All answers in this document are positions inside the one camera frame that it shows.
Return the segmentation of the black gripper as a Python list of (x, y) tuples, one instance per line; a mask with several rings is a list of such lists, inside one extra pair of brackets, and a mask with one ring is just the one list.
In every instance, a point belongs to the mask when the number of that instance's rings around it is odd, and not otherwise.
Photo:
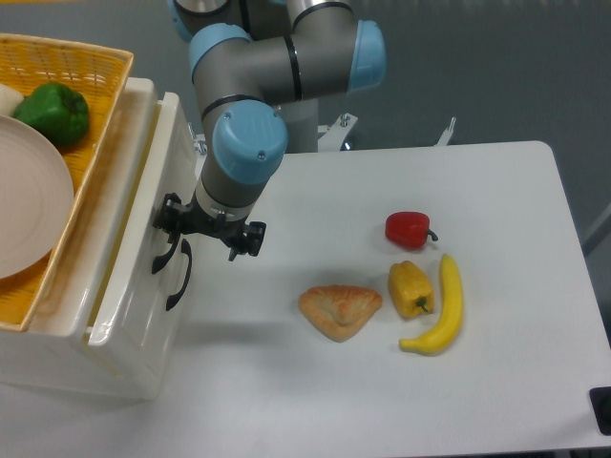
[(237, 256), (257, 257), (263, 246), (266, 224), (243, 219), (229, 221), (226, 217), (206, 214), (195, 201), (184, 204), (176, 193), (166, 194), (154, 217), (153, 226), (168, 235), (172, 246), (181, 235), (199, 234), (219, 239), (230, 248), (228, 260)]

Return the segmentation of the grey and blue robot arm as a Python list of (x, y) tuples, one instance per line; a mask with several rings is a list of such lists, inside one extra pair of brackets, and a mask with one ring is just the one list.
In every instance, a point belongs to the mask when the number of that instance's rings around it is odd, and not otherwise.
[(278, 170), (289, 133), (277, 108), (378, 86), (387, 67), (378, 25), (347, 1), (172, 1), (189, 44), (207, 156), (189, 202), (166, 195), (154, 218), (172, 249), (221, 240), (257, 256), (265, 226), (249, 215)]

